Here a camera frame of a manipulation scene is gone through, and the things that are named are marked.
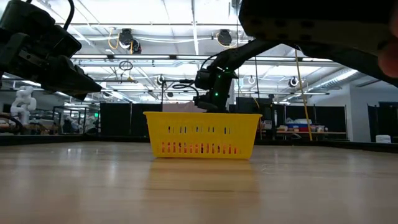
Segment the blue white container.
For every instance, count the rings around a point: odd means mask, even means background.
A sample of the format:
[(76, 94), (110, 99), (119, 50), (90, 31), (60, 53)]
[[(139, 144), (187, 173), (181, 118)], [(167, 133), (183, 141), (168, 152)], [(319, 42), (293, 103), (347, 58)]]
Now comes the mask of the blue white container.
[(309, 127), (312, 125), (312, 120), (289, 118), (286, 120), (285, 125), (288, 127), (289, 131), (308, 132)]

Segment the dark partition panel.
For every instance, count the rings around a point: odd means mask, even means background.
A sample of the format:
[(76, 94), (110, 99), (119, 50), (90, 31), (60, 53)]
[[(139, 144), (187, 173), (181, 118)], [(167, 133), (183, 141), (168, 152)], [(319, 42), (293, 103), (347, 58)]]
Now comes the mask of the dark partition panel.
[(368, 105), (368, 118), (371, 142), (376, 142), (376, 135), (390, 135), (391, 143), (398, 144), (398, 102)]

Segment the yellow plastic basket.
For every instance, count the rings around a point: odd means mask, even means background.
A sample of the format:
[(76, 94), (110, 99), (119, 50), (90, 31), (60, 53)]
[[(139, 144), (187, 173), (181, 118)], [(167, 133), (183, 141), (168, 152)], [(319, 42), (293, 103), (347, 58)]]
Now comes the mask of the yellow plastic basket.
[(249, 159), (260, 114), (144, 112), (155, 157)]

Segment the person's hand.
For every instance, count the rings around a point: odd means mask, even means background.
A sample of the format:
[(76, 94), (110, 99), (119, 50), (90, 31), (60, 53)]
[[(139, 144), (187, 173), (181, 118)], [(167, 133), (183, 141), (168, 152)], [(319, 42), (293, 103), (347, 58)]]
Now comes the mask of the person's hand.
[(379, 66), (387, 76), (398, 78), (398, 9), (392, 14), (390, 30), (394, 38), (379, 54)]

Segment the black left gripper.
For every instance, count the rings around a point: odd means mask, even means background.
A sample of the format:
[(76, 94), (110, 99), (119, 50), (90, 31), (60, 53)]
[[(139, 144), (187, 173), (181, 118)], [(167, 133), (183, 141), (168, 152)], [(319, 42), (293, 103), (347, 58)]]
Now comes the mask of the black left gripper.
[(58, 43), (57, 36), (36, 39), (21, 32), (0, 32), (0, 71), (38, 82), (46, 90), (73, 93), (78, 100), (99, 92), (102, 87), (83, 69), (64, 55), (56, 56)]

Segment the pink cloth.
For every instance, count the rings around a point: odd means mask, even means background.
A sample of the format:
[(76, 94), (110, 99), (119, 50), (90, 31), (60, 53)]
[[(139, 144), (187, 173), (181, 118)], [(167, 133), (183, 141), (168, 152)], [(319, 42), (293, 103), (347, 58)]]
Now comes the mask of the pink cloth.
[(201, 113), (202, 109), (195, 106), (194, 102), (188, 101), (186, 103), (164, 103), (162, 111), (168, 113)]

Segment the wooden shelf board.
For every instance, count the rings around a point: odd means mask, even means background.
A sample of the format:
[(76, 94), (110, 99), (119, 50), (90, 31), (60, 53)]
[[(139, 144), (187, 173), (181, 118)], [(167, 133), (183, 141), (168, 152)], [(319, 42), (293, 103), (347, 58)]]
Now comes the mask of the wooden shelf board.
[[(309, 132), (295, 132), (295, 131), (277, 131), (277, 134), (310, 134)], [(346, 135), (346, 132), (311, 132), (311, 134), (335, 134), (335, 135)]]

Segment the black metal stand frame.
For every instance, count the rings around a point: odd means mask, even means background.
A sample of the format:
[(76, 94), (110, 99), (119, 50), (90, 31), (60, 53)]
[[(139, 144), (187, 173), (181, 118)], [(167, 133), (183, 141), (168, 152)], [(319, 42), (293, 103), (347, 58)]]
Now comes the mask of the black metal stand frame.
[[(193, 80), (189, 80), (189, 79), (183, 79), (183, 80), (164, 80), (166, 83), (170, 82), (171, 83), (171, 87), (174, 89), (184, 89), (184, 88), (190, 88), (192, 90), (195, 91), (196, 96), (199, 96), (198, 90), (193, 87)], [(162, 86), (161, 87), (161, 105), (164, 104), (164, 93), (165, 93), (165, 87)]]

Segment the long ceiling light bar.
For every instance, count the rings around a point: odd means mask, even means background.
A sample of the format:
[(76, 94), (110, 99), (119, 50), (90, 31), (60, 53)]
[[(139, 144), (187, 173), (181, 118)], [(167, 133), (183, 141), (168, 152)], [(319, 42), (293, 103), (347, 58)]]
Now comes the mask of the long ceiling light bar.
[[(215, 57), (210, 57), (206, 55), (85, 55), (78, 54), (71, 57), (72, 59), (154, 59), (154, 60), (205, 60), (205, 59), (214, 59)], [(257, 60), (260, 61), (293, 61), (294, 57), (252, 57), (248, 60)], [(330, 59), (324, 58), (311, 58), (311, 57), (299, 57), (300, 61), (303, 62), (332, 62)]]

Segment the black partition panel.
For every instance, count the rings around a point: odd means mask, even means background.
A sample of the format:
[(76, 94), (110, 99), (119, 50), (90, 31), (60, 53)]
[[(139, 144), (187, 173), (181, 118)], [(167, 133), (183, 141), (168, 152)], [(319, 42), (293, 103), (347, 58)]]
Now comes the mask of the black partition panel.
[[(229, 111), (235, 112), (236, 105), (229, 106)], [(313, 134), (315, 141), (321, 140), (347, 140), (346, 108), (344, 106), (285, 106), (272, 105), (272, 121), (263, 121), (257, 127), (256, 139), (286, 139), (292, 134), (277, 134), (277, 131), (289, 131), (285, 125), (287, 119), (312, 120), (309, 127), (311, 132), (346, 132), (346, 135)], [(308, 139), (308, 134), (299, 134)]]
[(146, 111), (162, 111), (161, 104), (101, 103), (101, 134), (148, 138)]

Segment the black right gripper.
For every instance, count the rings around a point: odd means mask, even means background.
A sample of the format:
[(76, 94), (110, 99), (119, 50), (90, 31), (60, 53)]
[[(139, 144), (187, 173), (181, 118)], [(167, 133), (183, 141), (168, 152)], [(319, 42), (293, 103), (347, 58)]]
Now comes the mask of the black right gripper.
[(200, 69), (195, 77), (194, 85), (207, 90), (204, 95), (194, 96), (194, 104), (207, 112), (227, 112), (226, 102), (229, 98), (231, 83), (238, 76), (235, 72), (224, 72), (220, 69), (209, 71)]

